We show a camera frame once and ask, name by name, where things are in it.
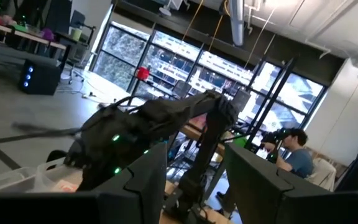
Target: red object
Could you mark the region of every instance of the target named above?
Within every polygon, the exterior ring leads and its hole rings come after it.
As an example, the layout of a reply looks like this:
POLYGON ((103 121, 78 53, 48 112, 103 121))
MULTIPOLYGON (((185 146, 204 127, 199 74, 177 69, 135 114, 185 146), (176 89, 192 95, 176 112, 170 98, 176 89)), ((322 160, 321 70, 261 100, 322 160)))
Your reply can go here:
POLYGON ((145 67, 140 67, 137 71, 136 78, 146 80, 149 77, 150 71, 145 67))

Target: blue t-shirt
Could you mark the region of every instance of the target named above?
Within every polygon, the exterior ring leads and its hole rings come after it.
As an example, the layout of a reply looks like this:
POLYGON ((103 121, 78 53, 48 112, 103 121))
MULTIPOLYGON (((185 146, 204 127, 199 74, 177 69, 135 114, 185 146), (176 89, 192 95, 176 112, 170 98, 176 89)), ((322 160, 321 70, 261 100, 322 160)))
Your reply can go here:
POLYGON ((298 149, 291 153, 285 160, 286 163, 292 166, 291 172, 305 178, 311 175, 313 171, 313 161, 309 152, 306 149, 298 149))

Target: hand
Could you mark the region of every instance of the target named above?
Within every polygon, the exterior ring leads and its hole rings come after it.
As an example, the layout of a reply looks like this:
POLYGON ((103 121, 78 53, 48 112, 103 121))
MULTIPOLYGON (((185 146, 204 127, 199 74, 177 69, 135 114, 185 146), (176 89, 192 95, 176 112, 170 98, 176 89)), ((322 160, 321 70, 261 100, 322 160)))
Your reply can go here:
POLYGON ((264 148, 266 149, 267 152, 272 152, 276 147, 275 144, 272 144, 270 142, 262 142, 262 144, 264 145, 264 148))

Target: black computer tower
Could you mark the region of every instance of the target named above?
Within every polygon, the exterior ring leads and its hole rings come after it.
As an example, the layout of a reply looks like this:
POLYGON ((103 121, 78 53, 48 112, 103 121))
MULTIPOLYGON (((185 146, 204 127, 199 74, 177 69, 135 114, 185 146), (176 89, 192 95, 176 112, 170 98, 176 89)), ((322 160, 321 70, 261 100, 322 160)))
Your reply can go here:
POLYGON ((53 95, 60 81, 59 67, 26 60, 18 87, 27 94, 53 95))

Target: green led light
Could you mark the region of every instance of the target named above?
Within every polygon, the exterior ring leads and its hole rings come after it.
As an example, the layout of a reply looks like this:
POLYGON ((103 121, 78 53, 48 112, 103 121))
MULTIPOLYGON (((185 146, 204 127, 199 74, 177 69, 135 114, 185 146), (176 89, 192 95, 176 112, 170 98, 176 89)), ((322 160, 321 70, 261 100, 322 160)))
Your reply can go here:
POLYGON ((118 174, 120 171, 121 171, 121 168, 120 168, 120 167, 117 167, 117 168, 114 170, 114 174, 118 174))
POLYGON ((112 137, 112 141, 117 141, 119 139, 119 134, 116 134, 114 137, 112 137))

